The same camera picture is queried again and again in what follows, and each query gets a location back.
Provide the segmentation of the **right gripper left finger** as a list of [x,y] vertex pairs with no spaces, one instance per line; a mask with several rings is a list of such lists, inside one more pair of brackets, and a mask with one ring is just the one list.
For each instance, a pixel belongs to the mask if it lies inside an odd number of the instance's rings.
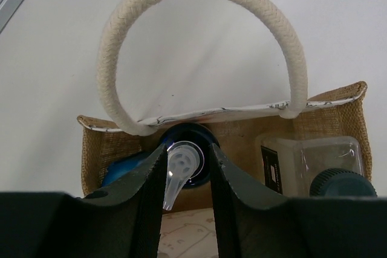
[[84,198],[1,193],[2,257],[156,257],[167,152]]

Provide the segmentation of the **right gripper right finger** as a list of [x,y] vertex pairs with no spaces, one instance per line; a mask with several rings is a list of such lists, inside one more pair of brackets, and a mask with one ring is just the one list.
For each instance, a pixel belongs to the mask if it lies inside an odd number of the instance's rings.
[[385,257],[386,199],[288,198],[210,147],[220,257]]

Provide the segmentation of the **clear square bottle dark cap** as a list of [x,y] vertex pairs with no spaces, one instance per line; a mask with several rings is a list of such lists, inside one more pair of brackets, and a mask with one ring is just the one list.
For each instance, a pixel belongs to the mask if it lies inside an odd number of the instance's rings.
[[359,142],[349,136],[256,139],[260,181],[288,197],[375,197],[365,176]]

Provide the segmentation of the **orange pump bottle navy top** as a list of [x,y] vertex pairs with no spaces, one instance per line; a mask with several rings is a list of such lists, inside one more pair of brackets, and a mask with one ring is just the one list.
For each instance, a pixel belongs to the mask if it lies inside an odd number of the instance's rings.
[[170,211],[182,189],[192,189],[209,181],[209,147],[219,142],[207,127],[181,123],[167,129],[159,143],[167,150],[163,209]]

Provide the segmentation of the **orange spray bottle blue top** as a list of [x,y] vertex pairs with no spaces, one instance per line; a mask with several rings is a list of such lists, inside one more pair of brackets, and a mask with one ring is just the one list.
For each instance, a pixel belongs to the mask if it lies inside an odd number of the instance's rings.
[[110,164],[107,168],[106,175],[102,180],[102,187],[109,185],[121,176],[130,172],[132,169],[137,167],[147,156],[147,152],[140,152]]

